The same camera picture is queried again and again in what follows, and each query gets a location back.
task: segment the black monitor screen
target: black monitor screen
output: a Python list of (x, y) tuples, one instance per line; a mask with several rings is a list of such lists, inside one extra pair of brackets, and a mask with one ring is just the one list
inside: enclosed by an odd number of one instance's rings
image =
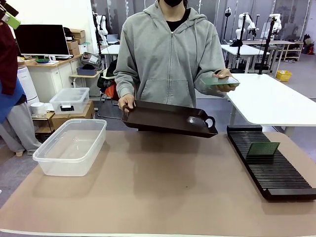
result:
[(14, 33), (21, 54), (69, 54), (62, 25), (20, 25)]

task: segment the white wall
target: white wall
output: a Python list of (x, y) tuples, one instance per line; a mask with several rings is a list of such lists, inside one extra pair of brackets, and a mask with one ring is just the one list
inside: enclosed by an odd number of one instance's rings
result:
[(316, 41), (316, 0), (311, 0), (310, 4), (311, 10), (307, 21), (305, 34), (309, 34), (312, 41)]
[(21, 24), (56, 24), (85, 30), (88, 51), (97, 52), (90, 0), (7, 0)]

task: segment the brown tray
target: brown tray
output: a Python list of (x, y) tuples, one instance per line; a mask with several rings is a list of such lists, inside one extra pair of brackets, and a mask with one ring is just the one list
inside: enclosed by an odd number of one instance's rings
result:
[[(122, 121), (128, 127), (206, 138), (218, 134), (215, 119), (204, 110), (145, 101), (135, 101), (135, 105), (132, 110), (123, 107)], [(208, 119), (212, 120), (211, 127), (206, 122)]]

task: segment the person's right hand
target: person's right hand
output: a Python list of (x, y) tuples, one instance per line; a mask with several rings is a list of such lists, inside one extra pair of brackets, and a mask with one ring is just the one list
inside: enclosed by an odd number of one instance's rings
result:
[(133, 109), (134, 100), (135, 98), (132, 94), (126, 94), (118, 100), (118, 106), (121, 110), (123, 110), (124, 105), (128, 105), (130, 109)]

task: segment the clear plastic container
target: clear plastic container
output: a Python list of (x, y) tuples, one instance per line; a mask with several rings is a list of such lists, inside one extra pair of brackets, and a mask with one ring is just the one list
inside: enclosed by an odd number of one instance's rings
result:
[(49, 102), (55, 114), (81, 114), (89, 100), (89, 88), (61, 89)]
[(107, 122), (71, 119), (59, 127), (33, 154), (46, 175), (84, 176), (105, 141)]

